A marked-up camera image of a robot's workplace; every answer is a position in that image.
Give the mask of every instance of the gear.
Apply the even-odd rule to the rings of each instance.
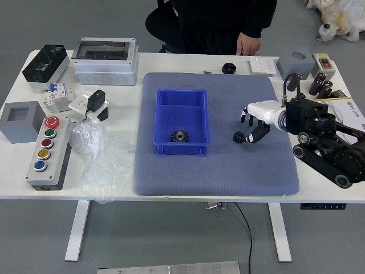
[[[240,144],[245,141],[245,134],[242,131],[236,131],[236,133],[233,135],[233,140]]]
[[[176,130],[171,134],[171,142],[187,143],[189,141],[189,134],[185,130]]]

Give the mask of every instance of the black cable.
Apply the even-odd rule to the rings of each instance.
[[[87,113],[89,112],[89,108],[86,110],[86,112],[85,112],[85,119],[83,119],[82,121],[85,121],[86,119],[87,119]]]
[[[286,83],[287,83],[287,81],[289,80],[289,78],[291,78],[291,77],[293,77],[293,78],[295,78],[296,79],[296,81],[297,81],[297,86],[296,86],[296,88],[297,88],[297,96],[295,97],[297,100],[299,100],[299,99],[301,99],[301,97],[302,97],[302,95],[301,95],[301,84],[300,84],[300,80],[301,80],[301,76],[299,75],[299,74],[297,74],[297,73],[291,73],[291,74],[289,74],[286,78],[285,78],[285,80],[284,80],[284,85],[283,85],[283,107],[285,106],[285,103],[286,103],[286,101],[287,101],[287,95],[286,95]]]
[[[251,274],[251,254],[252,254],[252,235],[251,235],[251,229],[250,229],[250,226],[249,226],[249,222],[247,221],[244,213],[242,212],[241,208],[238,206],[238,204],[236,202],[233,202],[237,207],[238,209],[240,210],[240,213],[242,214],[242,216],[244,217],[245,221],[246,221],[246,225],[247,225],[247,228],[249,230],[249,234],[250,234],[250,243],[251,243],[251,246],[250,246],[250,255],[249,255],[249,274]]]

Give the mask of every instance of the power cord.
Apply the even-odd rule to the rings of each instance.
[[[85,119],[83,119],[82,121],[85,121],[87,119],[87,113],[90,111],[90,109],[88,108],[86,111],[85,111]]]
[[[288,86],[286,86],[287,81],[291,78]],[[285,104],[287,102],[287,95],[286,95],[286,89],[289,91],[294,91],[297,89],[297,96],[295,97],[296,100],[303,99],[303,95],[301,94],[301,84],[299,83],[302,79],[302,76],[297,73],[291,73],[289,74],[285,80],[283,85],[283,98],[282,98],[282,107],[285,107]]]
[[[238,206],[238,204],[236,202],[233,202],[237,207],[238,209],[240,210],[240,213],[242,214],[242,216],[244,217],[245,221],[246,221],[246,225],[247,225],[247,228],[249,230],[249,234],[250,234],[250,255],[249,255],[249,274],[251,274],[251,254],[252,254],[252,235],[251,235],[251,229],[250,229],[250,226],[249,226],[249,223],[244,215],[244,213],[242,212],[241,208]]]

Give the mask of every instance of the control box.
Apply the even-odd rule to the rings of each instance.
[[[335,75],[336,69],[332,64],[331,59],[325,53],[314,53],[313,59],[315,65],[312,69],[313,77],[316,77],[318,73],[323,72],[327,76],[327,80],[330,80],[333,75]]]
[[[45,45],[22,71],[34,89],[48,89],[56,82],[70,63],[63,45]]]
[[[36,190],[61,190],[70,158],[71,120],[45,117],[25,180]]]

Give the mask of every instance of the blue plastic bin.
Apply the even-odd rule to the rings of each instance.
[[[176,130],[186,131],[188,142],[171,142],[171,135]],[[206,91],[158,90],[153,143],[157,156],[206,156],[210,144]]]

